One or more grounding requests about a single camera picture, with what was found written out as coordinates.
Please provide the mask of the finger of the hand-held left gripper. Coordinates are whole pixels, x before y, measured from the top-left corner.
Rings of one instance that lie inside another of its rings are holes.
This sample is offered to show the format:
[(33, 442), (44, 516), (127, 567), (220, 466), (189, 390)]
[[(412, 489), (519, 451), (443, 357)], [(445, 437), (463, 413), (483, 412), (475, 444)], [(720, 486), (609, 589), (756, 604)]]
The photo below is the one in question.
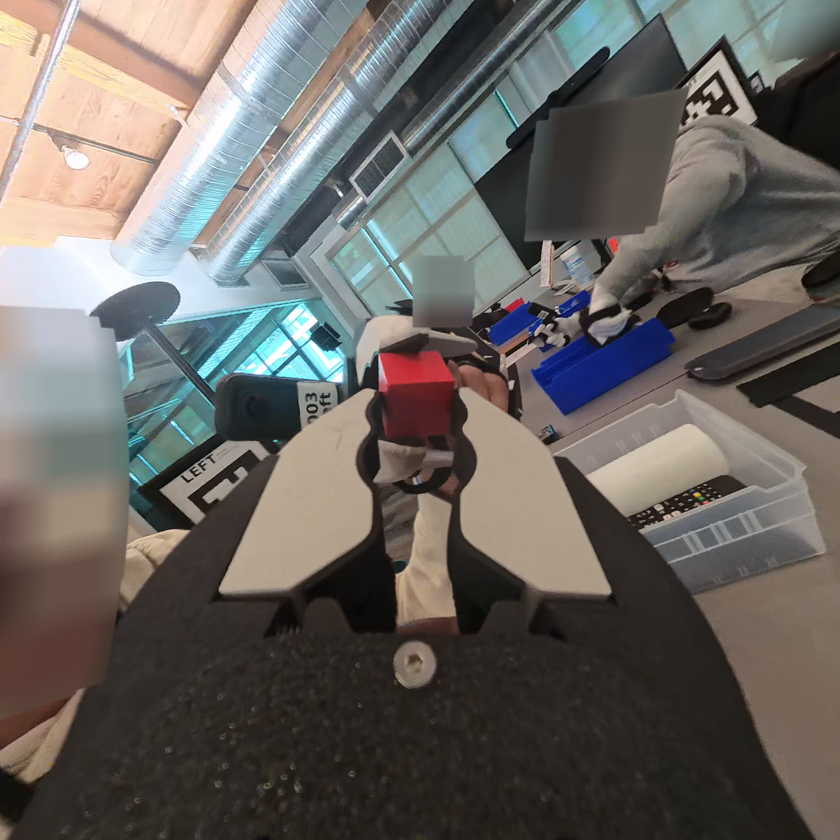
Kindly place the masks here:
[(448, 449), (406, 446), (378, 441), (380, 468), (375, 475), (375, 484), (409, 482), (414, 478), (430, 480), (437, 469), (450, 470), (454, 454)]
[(382, 342), (384, 354), (438, 353), (445, 360), (470, 355), (477, 350), (476, 341), (451, 332), (435, 330), (408, 330), (399, 339), (389, 338)]

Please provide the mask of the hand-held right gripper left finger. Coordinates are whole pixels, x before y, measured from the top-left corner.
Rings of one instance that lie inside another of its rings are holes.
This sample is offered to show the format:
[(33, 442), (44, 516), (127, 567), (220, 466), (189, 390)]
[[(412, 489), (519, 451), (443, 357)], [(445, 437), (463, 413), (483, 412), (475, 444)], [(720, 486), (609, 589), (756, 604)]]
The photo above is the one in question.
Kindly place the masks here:
[(318, 612), (356, 633), (396, 628), (379, 469), (381, 394), (359, 391), (301, 431), (278, 456), (219, 585), (226, 600)]

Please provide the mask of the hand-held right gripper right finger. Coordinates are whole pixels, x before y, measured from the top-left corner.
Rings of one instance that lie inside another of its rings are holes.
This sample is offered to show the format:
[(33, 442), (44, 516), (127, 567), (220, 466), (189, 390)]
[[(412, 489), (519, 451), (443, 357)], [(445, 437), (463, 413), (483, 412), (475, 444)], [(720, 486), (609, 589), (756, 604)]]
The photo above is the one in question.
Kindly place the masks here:
[(459, 631), (476, 634), (502, 602), (518, 605), (526, 626), (546, 603), (608, 602), (612, 587), (550, 451), (466, 387), (453, 436), (448, 578)]

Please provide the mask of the red cube block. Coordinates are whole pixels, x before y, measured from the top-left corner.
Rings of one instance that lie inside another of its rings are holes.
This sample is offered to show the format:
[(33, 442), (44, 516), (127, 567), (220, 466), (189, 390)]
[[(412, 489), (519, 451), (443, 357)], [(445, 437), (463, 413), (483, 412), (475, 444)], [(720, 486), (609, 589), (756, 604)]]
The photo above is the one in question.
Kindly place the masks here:
[(379, 368), (387, 440), (425, 440), (449, 433), (455, 380), (440, 353), (380, 353)]

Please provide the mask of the clear plastic bin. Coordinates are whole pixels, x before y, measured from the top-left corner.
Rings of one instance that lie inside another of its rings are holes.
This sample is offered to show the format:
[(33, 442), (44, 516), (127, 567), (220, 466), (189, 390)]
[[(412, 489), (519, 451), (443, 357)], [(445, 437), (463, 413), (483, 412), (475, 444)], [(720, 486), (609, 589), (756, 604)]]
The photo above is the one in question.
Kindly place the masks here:
[(560, 451), (588, 475), (685, 425), (721, 451), (741, 488), (641, 529), (692, 592), (808, 560), (826, 550), (805, 464), (768, 438), (687, 392), (647, 404)]

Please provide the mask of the person's left forearm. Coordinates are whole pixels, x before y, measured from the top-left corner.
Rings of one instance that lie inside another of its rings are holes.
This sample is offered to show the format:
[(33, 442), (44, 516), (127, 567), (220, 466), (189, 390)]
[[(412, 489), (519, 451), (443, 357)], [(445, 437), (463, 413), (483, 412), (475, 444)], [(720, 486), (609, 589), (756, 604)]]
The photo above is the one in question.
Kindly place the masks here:
[(418, 498), (411, 556), (395, 578), (396, 624), (402, 633), (459, 634), (448, 576), (451, 512), (450, 503), (436, 495)]

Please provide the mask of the framed marker board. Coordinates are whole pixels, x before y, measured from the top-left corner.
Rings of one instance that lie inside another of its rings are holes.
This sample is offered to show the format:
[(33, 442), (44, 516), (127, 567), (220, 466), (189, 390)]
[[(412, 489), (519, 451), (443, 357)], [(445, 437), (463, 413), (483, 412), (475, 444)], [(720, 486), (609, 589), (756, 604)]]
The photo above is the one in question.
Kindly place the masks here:
[(685, 126), (705, 117), (728, 117), (754, 125), (753, 90), (726, 36), (701, 57), (677, 84), (686, 90), (680, 121)]
[(144, 516), (159, 530), (191, 529), (278, 451), (271, 442), (229, 441), (215, 434), (139, 488), (149, 505)]

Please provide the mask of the black remote with red button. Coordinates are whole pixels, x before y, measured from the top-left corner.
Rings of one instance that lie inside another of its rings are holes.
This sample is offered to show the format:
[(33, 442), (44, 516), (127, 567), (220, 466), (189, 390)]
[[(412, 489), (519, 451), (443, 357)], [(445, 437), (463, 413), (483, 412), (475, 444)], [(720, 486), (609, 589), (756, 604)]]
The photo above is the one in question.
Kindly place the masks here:
[(718, 501), (744, 489), (746, 489), (746, 485), (732, 476), (716, 476), (635, 513), (629, 516), (627, 520), (637, 530), (642, 531), (659, 523), (682, 517), (693, 510), (710, 505), (713, 501)]

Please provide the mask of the white tub blue label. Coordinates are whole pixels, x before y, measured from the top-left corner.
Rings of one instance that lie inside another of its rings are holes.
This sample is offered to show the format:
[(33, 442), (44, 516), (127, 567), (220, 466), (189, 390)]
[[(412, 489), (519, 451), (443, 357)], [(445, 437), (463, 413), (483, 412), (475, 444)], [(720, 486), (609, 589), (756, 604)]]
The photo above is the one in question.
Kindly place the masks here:
[(582, 290), (592, 288), (595, 274), (602, 267), (601, 258), (591, 240), (581, 240), (567, 247), (560, 253), (560, 261), (575, 285)]

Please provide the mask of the large black screen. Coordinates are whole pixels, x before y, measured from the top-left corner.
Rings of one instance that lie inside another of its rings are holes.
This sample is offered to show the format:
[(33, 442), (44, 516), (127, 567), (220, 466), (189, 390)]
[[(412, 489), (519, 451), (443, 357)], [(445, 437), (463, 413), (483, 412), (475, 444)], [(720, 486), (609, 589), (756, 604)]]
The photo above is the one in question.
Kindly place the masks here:
[(662, 14), (655, 15), (614, 56), (607, 54), (608, 48), (599, 49), (552, 91), (535, 113), (507, 137), (507, 154), (476, 184), (478, 195), (526, 270), (539, 263), (541, 249), (539, 243), (529, 243), (524, 238), (537, 121), (563, 106), (587, 106), (667, 91), (686, 75), (686, 65)]

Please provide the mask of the black floor lamp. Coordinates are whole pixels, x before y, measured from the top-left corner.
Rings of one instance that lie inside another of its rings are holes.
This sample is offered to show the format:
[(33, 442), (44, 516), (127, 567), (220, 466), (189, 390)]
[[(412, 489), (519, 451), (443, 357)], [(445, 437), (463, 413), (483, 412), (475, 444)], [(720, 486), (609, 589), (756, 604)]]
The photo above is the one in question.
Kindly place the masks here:
[(166, 281), (147, 281), (111, 295), (91, 310), (90, 316), (98, 319), (101, 327), (110, 329), (118, 342), (136, 338), (146, 333), (164, 355), (184, 374), (205, 401), (214, 406), (215, 393), (182, 353), (160, 329), (181, 303), (179, 290)]

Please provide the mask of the white air vent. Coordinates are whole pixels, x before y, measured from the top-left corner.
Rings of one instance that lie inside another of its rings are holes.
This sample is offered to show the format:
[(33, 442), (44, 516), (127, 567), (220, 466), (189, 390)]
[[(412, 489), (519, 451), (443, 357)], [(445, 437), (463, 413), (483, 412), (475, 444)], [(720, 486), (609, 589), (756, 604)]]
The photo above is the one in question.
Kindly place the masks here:
[(391, 130), (352, 174), (350, 183), (366, 203), (371, 203), (410, 160), (410, 154)]

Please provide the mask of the grey metal pipe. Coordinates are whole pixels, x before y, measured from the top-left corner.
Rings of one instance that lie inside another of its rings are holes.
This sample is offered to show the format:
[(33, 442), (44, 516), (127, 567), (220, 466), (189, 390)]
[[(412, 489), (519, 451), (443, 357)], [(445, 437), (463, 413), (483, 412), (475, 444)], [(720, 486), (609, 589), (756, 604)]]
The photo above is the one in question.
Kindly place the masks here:
[(47, 89), (59, 63), (63, 49), (67, 45), (81, 10), (81, 1), (66, 1), (56, 28), (49, 37), (49, 46), (38, 68), (33, 87), (30, 90), (23, 115), (16, 121), (16, 133), (1, 174), (1, 200), (5, 199), (9, 186), (22, 158), (25, 145), (35, 126), (36, 117)]

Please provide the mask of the silver air duct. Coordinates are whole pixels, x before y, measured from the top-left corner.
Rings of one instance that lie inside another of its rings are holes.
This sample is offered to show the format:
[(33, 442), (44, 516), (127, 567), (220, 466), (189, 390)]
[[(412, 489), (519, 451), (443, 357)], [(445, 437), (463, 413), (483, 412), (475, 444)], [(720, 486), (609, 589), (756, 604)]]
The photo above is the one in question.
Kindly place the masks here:
[(197, 257), (206, 275), (224, 287), (246, 273), (472, 4), (385, 6)]
[(255, 4), (112, 242), (122, 268), (173, 271), (365, 5)]
[(400, 134), (402, 147), (416, 157), (468, 105), (488, 89), (523, 51), (550, 27), (565, 20), (579, 1), (523, 1), (480, 43), (466, 64), (456, 71)]

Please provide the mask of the wall lamp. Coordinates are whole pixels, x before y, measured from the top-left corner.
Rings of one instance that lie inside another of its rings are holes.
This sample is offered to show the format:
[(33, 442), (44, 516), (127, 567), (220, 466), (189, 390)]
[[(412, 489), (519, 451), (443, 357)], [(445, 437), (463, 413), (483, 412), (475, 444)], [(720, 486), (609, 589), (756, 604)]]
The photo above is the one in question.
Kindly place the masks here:
[(49, 129), (46, 127), (39, 127), (38, 131), (44, 133), (50, 138), (51, 142), (62, 154), (66, 165), (74, 171), (82, 171), (90, 165), (90, 156), (83, 150), (83, 148), (117, 155), (118, 157), (145, 165), (157, 166), (160, 163), (157, 159), (147, 155), (130, 150), (124, 150), (109, 143), (84, 139), (75, 134), (62, 133), (55, 129)]

